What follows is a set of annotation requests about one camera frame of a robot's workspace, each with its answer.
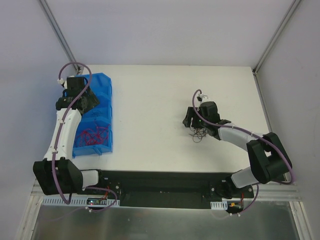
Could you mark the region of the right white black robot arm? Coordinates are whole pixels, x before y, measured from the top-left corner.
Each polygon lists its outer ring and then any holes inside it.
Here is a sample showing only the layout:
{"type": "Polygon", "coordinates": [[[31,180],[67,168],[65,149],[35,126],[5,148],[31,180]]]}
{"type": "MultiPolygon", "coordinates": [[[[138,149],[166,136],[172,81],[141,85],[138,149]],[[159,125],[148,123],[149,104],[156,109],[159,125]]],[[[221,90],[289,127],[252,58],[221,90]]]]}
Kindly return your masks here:
{"type": "Polygon", "coordinates": [[[215,102],[207,101],[199,107],[189,106],[182,121],[186,128],[205,130],[211,137],[231,143],[248,154],[249,167],[239,170],[229,177],[225,192],[237,197],[243,187],[254,184],[278,182],[290,185],[294,181],[280,181],[286,173],[293,174],[292,163],[279,139],[273,133],[257,134],[236,126],[231,121],[221,119],[215,102]]]}

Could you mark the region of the aluminium front rail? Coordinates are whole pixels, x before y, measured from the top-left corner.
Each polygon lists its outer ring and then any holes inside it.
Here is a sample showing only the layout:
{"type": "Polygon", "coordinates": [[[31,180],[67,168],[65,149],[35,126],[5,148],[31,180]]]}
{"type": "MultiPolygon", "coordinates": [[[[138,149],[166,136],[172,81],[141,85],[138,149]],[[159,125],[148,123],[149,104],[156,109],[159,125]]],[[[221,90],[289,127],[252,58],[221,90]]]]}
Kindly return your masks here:
{"type": "Polygon", "coordinates": [[[284,185],[271,182],[261,184],[257,195],[258,201],[302,202],[302,195],[296,185],[284,185]]]}

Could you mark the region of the right aluminium corner post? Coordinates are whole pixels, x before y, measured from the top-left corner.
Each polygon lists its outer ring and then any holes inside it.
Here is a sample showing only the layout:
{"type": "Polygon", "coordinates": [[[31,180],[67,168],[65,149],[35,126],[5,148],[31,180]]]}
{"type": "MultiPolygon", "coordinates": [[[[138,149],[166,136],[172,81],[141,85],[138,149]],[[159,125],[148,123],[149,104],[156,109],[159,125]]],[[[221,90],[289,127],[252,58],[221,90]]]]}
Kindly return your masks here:
{"type": "Polygon", "coordinates": [[[270,38],[269,42],[267,43],[264,51],[262,52],[260,58],[258,59],[257,63],[252,69],[252,73],[254,76],[257,75],[261,67],[263,66],[264,62],[266,61],[267,57],[271,53],[272,49],[275,47],[277,41],[280,39],[282,33],[284,32],[285,28],[293,18],[294,14],[302,4],[303,0],[293,0],[289,5],[287,11],[285,12],[283,18],[281,19],[280,23],[278,24],[276,30],[274,31],[272,37],[270,38]]]}

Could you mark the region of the left aluminium corner post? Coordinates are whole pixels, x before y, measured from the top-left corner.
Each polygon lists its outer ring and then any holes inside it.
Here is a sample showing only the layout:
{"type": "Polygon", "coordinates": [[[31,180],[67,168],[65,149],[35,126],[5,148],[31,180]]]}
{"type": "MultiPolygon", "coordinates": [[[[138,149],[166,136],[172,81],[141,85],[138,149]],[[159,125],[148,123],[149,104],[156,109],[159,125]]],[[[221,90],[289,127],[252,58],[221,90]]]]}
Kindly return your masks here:
{"type": "Polygon", "coordinates": [[[60,43],[63,52],[65,53],[69,62],[76,62],[76,58],[56,20],[53,11],[51,10],[47,0],[38,0],[39,6],[41,7],[45,17],[47,18],[58,42],[60,43]]]}

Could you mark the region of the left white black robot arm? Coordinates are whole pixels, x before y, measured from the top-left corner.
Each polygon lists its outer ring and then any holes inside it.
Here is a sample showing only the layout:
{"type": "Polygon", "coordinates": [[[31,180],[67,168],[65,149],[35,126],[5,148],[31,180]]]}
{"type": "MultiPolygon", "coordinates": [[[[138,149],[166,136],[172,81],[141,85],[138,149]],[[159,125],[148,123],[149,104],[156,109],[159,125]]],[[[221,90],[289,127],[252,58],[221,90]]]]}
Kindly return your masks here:
{"type": "Polygon", "coordinates": [[[99,105],[84,76],[70,76],[60,80],[64,90],[55,103],[56,124],[52,140],[43,160],[33,164],[33,173],[47,196],[79,194],[89,188],[99,195],[106,183],[95,169],[79,170],[73,163],[73,147],[77,128],[83,114],[99,105]]]}

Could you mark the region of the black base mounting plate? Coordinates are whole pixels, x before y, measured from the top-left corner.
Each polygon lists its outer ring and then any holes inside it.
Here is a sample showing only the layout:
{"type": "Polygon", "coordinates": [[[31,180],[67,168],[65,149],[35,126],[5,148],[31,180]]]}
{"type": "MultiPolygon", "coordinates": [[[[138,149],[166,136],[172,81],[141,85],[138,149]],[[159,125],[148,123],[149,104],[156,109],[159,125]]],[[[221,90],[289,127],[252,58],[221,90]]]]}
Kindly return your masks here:
{"type": "Polygon", "coordinates": [[[252,199],[253,184],[231,185],[229,172],[156,172],[100,170],[98,183],[84,194],[104,195],[122,207],[209,209],[223,199],[252,199]]]}

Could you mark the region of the blue plastic compartment bin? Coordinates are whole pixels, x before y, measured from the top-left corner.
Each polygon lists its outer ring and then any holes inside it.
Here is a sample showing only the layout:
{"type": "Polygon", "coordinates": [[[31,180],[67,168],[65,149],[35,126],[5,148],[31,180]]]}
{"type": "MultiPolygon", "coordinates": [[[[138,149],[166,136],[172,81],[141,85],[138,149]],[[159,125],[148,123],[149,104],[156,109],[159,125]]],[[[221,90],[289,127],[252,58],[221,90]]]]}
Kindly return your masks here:
{"type": "Polygon", "coordinates": [[[113,151],[112,80],[102,72],[94,73],[89,87],[100,104],[82,116],[73,143],[73,158],[113,151]]]}

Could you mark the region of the aluminium corner post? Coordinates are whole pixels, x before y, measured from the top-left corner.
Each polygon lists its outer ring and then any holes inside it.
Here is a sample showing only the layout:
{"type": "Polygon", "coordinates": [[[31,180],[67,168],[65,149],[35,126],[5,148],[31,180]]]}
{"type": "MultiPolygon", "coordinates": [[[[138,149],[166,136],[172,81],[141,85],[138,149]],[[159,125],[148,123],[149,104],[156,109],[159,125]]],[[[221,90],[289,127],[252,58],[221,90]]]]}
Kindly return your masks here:
{"type": "Polygon", "coordinates": [[[41,7],[45,17],[47,18],[58,42],[60,43],[63,52],[65,53],[69,62],[76,62],[76,58],[56,20],[53,11],[51,10],[47,0],[38,0],[39,6],[41,7]]]}
{"type": "Polygon", "coordinates": [[[287,11],[285,12],[283,18],[281,19],[280,23],[278,24],[276,30],[274,31],[272,37],[270,38],[269,42],[267,43],[264,51],[262,52],[260,58],[258,59],[257,63],[252,69],[252,73],[254,76],[257,75],[261,67],[263,66],[264,62],[266,61],[267,57],[271,53],[272,49],[275,47],[277,41],[280,39],[282,33],[284,32],[285,28],[293,18],[294,14],[302,4],[303,0],[293,0],[289,5],[287,11]]]}

